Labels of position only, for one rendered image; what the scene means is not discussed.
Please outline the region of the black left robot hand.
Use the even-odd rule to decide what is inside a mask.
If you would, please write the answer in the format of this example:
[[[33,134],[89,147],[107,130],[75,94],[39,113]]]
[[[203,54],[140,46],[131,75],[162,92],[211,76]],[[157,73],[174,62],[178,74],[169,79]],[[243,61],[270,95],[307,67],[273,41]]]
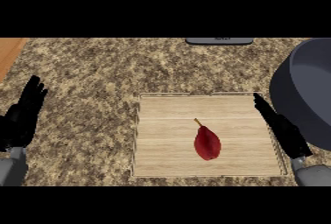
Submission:
[[[27,147],[35,139],[38,118],[48,90],[41,78],[33,75],[18,100],[5,115],[0,115],[0,151]]]

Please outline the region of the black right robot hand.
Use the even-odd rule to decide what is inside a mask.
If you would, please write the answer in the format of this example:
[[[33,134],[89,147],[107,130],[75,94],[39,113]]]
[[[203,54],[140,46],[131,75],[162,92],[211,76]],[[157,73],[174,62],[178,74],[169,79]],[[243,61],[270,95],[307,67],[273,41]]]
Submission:
[[[274,136],[281,144],[284,152],[292,159],[314,155],[298,126],[284,115],[277,114],[265,98],[255,93],[255,107],[273,128]]]

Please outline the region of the dark grey pot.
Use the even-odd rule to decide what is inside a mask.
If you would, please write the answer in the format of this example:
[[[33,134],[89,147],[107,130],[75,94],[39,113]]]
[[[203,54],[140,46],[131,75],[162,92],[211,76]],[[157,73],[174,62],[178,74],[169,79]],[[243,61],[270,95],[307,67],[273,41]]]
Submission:
[[[331,38],[311,38],[274,72],[271,100],[305,140],[331,151]]]

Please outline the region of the pale wooden tray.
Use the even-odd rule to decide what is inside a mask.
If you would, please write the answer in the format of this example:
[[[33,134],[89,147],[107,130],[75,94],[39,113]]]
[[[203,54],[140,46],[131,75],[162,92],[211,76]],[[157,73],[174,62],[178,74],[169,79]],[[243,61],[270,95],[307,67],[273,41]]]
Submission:
[[[283,177],[284,153],[255,108],[255,94],[140,95],[137,178]]]

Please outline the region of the red pear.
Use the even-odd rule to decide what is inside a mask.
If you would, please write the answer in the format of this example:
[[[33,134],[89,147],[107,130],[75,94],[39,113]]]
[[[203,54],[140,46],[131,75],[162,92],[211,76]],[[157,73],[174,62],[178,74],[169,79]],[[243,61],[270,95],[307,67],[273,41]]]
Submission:
[[[194,121],[200,125],[197,137],[194,139],[194,147],[200,157],[209,161],[221,156],[222,141],[209,127],[202,124],[199,119],[194,119]]]

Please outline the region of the brown wooden board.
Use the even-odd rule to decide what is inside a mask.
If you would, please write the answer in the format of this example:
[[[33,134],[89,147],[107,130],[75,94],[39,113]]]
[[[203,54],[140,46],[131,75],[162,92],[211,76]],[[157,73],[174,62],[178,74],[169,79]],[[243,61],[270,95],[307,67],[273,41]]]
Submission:
[[[27,44],[29,38],[0,38],[0,82]]]

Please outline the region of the dark grey flat appliance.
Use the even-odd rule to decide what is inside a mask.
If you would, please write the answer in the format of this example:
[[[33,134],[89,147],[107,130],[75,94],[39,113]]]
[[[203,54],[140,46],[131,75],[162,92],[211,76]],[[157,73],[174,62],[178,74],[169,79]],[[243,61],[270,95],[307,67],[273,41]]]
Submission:
[[[245,46],[255,42],[253,38],[187,38],[187,43],[197,46]]]

